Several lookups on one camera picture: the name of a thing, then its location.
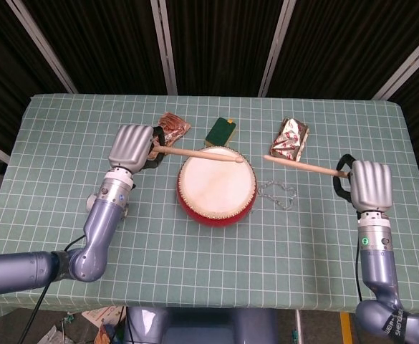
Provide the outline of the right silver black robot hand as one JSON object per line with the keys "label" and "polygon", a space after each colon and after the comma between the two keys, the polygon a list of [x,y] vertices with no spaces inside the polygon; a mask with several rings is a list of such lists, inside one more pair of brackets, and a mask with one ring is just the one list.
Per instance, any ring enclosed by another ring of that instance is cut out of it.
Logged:
{"label": "right silver black robot hand", "polygon": [[333,177],[335,193],[348,201],[358,213],[371,211],[387,212],[392,207],[392,179],[388,165],[371,161],[359,161],[350,154],[343,155],[337,164],[337,171],[347,165],[350,168],[348,181],[350,190],[342,187],[340,177]]}

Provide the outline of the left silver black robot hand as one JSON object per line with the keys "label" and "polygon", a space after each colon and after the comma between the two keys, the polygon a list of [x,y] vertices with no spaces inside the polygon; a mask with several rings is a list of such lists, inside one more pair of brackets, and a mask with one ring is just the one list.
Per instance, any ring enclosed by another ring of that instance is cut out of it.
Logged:
{"label": "left silver black robot hand", "polygon": [[165,145],[165,133],[162,127],[150,125],[122,125],[117,132],[108,156],[112,168],[123,168],[136,174],[149,168],[157,168],[165,154],[158,153],[150,160],[149,154],[154,147]]}

